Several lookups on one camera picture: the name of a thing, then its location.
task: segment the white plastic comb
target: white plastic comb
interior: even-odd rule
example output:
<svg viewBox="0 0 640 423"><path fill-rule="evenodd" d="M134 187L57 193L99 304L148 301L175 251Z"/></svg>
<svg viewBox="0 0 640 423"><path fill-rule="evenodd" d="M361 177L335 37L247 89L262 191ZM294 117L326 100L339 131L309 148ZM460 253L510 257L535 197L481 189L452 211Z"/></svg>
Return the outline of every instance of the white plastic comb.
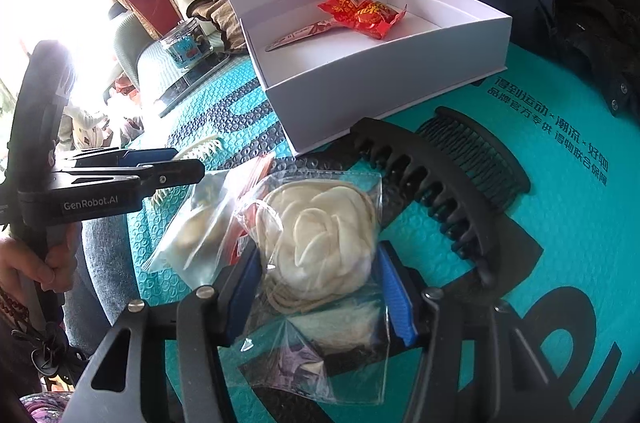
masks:
<svg viewBox="0 0 640 423"><path fill-rule="evenodd" d="M218 152L218 150L222 150L222 142L218 138L218 134L212 134L182 149L174 156L173 161L178 159L199 159L204 163L207 158ZM156 190L156 193L151 197L151 206L154 210L162 206L168 194L169 188Z"/></svg>

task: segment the white gift box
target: white gift box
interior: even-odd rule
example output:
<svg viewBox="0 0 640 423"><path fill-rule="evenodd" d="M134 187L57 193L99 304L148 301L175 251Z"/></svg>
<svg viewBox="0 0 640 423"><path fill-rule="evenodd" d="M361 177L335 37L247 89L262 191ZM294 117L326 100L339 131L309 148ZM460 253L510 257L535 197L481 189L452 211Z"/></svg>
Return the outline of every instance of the white gift box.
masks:
<svg viewBox="0 0 640 423"><path fill-rule="evenodd" d="M309 151L363 117L382 118L505 69L511 17L477 0L379 0L407 15L384 40L339 28L266 52L330 18L324 0L230 0L291 150Z"/></svg>

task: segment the jar lid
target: jar lid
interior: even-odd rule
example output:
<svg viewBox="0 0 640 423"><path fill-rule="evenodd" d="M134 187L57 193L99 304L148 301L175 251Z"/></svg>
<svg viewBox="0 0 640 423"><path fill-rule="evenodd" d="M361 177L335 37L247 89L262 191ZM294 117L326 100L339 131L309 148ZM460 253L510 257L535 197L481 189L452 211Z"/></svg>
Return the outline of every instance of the jar lid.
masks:
<svg viewBox="0 0 640 423"><path fill-rule="evenodd" d="M180 22L175 28L169 31L164 37L160 38L160 42L165 45L173 44L176 40L184 38L194 32L198 27L198 21L195 18L191 18L184 22Z"/></svg>

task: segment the purple fabric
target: purple fabric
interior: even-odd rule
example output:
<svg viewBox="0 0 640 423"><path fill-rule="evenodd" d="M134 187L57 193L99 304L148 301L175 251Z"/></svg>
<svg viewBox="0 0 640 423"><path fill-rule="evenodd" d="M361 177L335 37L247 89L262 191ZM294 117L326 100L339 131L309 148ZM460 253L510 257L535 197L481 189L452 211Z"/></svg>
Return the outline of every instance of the purple fabric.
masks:
<svg viewBox="0 0 640 423"><path fill-rule="evenodd" d="M58 423L71 395L71 392L43 392L25 396L20 401L36 423Z"/></svg>

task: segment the glass jar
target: glass jar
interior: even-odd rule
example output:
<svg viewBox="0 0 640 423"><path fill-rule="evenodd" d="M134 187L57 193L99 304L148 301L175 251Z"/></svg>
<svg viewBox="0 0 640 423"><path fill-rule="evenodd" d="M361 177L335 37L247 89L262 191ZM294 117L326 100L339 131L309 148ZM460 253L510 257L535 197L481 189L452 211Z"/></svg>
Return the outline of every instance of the glass jar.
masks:
<svg viewBox="0 0 640 423"><path fill-rule="evenodd" d="M188 72L211 52L209 39L195 18L178 24L164 37L160 45L180 72Z"/></svg>

